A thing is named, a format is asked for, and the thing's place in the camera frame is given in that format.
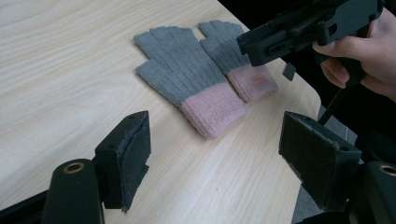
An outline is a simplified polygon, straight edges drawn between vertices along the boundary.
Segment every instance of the wooden table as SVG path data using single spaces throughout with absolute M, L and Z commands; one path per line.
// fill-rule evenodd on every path
M 307 83 L 268 63 L 279 92 L 205 140 L 135 73 L 147 58 L 134 35 L 175 25 L 202 38 L 198 22 L 215 19 L 242 24 L 215 0 L 2 1 L 0 209 L 48 189 L 58 165 L 93 158 L 125 116 L 148 110 L 148 173 L 131 210 L 106 209 L 106 223 L 290 223 L 300 181 L 277 151 L 284 111 L 317 117 Z

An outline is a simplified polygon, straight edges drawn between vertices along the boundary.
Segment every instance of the gun-shaped device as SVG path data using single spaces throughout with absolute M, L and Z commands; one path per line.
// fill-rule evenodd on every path
M 237 38 L 239 48 L 253 66 L 269 63 L 293 51 L 323 46 L 347 35 L 366 36 L 370 21 L 382 13 L 386 0 L 302 0 L 273 20 Z M 317 63 L 328 56 L 316 53 Z M 347 86 L 361 82 L 359 61 L 340 58 L 350 74 Z

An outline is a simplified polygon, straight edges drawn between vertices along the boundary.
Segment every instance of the dark floor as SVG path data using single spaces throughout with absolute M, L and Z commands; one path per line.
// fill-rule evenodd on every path
M 324 110 L 324 107 L 320 108 L 318 114 L 319 118 L 323 114 Z M 347 140 L 350 144 L 355 144 L 357 135 L 350 131 L 345 125 L 343 125 L 334 117 L 329 118 L 329 120 L 325 124 L 325 127 Z M 311 196 L 309 196 L 304 188 L 300 188 L 291 224 L 299 223 L 307 217 L 312 217 L 322 212 L 323 211 L 317 207 Z

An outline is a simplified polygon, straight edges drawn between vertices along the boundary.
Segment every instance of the glove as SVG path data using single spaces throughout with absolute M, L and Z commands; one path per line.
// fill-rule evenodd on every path
M 206 37 L 200 41 L 202 47 L 242 99 L 251 102 L 278 90 L 265 64 L 252 67 L 248 56 L 239 50 L 236 38 L 244 33 L 240 25 L 210 21 L 201 22 L 198 27 Z
M 205 53 L 191 29 L 150 29 L 134 37 L 149 60 L 136 73 L 213 139 L 247 113 L 244 102 Z

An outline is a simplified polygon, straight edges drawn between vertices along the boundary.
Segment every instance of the light wood tabletop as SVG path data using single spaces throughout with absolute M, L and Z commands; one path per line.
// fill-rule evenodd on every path
M 242 24 L 216 0 L 2 1 L 0 210 L 48 189 L 57 166 L 92 159 L 124 117 L 147 110 L 148 172 L 131 209 L 105 209 L 106 223 L 290 223 L 301 183 L 278 154 L 283 115 L 315 119 L 320 105 L 303 79 L 268 63 L 279 91 L 207 140 L 135 72 L 147 57 L 134 35 L 175 25 L 202 38 L 197 24 L 212 20 Z

